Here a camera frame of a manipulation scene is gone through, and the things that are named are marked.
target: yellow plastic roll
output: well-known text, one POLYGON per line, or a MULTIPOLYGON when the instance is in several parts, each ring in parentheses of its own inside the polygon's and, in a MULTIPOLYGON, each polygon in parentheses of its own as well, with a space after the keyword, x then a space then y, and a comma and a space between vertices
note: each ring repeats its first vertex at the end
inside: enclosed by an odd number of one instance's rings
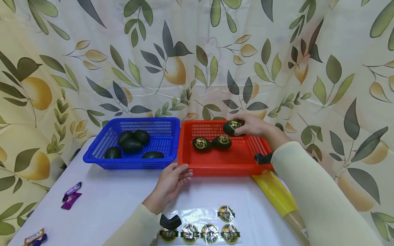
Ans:
POLYGON ((310 246, 305 222, 293 196, 282 182, 271 171, 260 176, 253 176, 253 178, 300 244, 310 246))

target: cream sleeve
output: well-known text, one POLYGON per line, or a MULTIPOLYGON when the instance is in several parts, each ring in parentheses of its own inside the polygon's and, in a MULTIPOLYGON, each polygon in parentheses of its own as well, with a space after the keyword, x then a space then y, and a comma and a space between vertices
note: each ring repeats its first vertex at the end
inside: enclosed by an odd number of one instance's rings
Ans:
POLYGON ((162 228, 161 216, 161 213, 155 215, 144 205, 139 204, 104 246, 149 246, 162 228))
POLYGON ((298 142, 277 148, 271 162, 298 205, 311 246, 382 245, 330 175, 298 142))

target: person's left hand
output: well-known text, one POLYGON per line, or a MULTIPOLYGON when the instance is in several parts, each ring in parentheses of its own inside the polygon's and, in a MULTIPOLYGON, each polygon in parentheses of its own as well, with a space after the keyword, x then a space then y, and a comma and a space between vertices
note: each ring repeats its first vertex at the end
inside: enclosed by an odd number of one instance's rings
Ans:
POLYGON ((191 180, 193 170, 188 170, 189 165, 171 163, 163 169, 153 192, 143 201, 143 205, 154 214, 163 212, 167 204, 173 200, 180 187, 191 180))

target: person's right hand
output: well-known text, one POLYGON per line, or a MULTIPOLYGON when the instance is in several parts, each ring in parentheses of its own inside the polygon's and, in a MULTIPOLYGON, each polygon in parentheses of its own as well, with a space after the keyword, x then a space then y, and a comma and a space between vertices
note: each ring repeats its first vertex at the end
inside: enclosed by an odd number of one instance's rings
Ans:
POLYGON ((242 134, 264 137, 265 132, 272 127, 270 123, 267 123, 254 115, 235 115, 230 120, 243 120, 245 122, 243 126, 235 129, 234 135, 236 137, 242 134))

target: red plastic basket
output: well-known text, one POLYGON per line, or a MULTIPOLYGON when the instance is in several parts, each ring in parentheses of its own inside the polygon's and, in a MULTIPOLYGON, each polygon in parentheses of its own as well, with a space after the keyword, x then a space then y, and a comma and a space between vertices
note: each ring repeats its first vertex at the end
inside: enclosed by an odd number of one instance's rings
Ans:
POLYGON ((273 170, 271 164, 259 165, 255 154, 266 155, 271 152, 265 139, 246 135, 230 137, 232 146, 221 151, 213 148, 201 153, 194 149, 193 139, 204 137, 209 141, 225 135, 225 120, 193 120, 185 121, 180 129, 178 163, 187 163, 193 169, 194 176, 246 176, 260 175, 265 170, 273 170))

